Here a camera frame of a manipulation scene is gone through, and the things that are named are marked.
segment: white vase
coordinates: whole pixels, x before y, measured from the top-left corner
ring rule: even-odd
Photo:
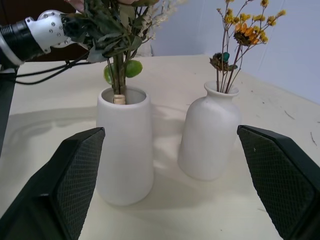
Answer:
[[[207,96],[191,104],[186,114],[178,165],[189,176],[202,180],[217,179],[226,169],[241,113],[232,99],[239,94],[217,92],[215,81],[204,85]]]
[[[127,105],[113,104],[113,90],[98,97],[96,125],[104,127],[96,187],[117,206],[145,198],[154,182],[151,100],[144,91],[127,86]]]

